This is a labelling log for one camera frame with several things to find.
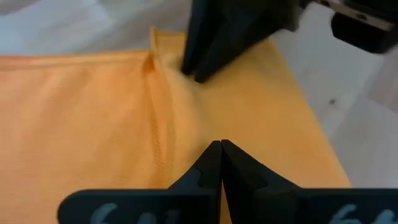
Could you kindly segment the orange microfiber towel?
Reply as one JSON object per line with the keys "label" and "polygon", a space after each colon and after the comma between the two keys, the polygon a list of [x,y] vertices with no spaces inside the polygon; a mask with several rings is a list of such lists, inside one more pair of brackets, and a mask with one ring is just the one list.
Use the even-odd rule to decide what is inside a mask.
{"label": "orange microfiber towel", "polygon": [[149,50],[0,56],[0,224],[57,224],[83,189],[166,188],[228,139],[301,187],[350,182],[284,58],[264,40],[199,84],[185,35]]}

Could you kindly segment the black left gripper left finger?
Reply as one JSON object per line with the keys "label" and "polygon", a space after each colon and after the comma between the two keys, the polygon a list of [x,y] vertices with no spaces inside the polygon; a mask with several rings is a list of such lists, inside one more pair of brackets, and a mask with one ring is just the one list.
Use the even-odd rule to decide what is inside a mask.
{"label": "black left gripper left finger", "polygon": [[66,197],[59,224],[218,224],[220,141],[213,141],[167,189],[91,189]]}

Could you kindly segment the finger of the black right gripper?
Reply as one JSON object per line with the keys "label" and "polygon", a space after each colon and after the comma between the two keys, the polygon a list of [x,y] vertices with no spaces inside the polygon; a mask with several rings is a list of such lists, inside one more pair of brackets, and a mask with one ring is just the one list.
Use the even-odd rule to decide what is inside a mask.
{"label": "finger of the black right gripper", "polygon": [[205,82],[253,45],[281,29],[297,28],[299,0],[220,0],[220,29],[194,71]]}
{"label": "finger of the black right gripper", "polygon": [[191,74],[204,62],[222,21],[220,0],[192,1],[182,62],[184,74]]}

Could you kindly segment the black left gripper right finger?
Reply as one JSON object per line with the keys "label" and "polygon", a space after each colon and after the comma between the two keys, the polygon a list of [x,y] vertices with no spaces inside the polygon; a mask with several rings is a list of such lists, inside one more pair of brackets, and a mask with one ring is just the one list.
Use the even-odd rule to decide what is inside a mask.
{"label": "black left gripper right finger", "polygon": [[398,189],[302,188],[223,140],[233,224],[398,224]]}

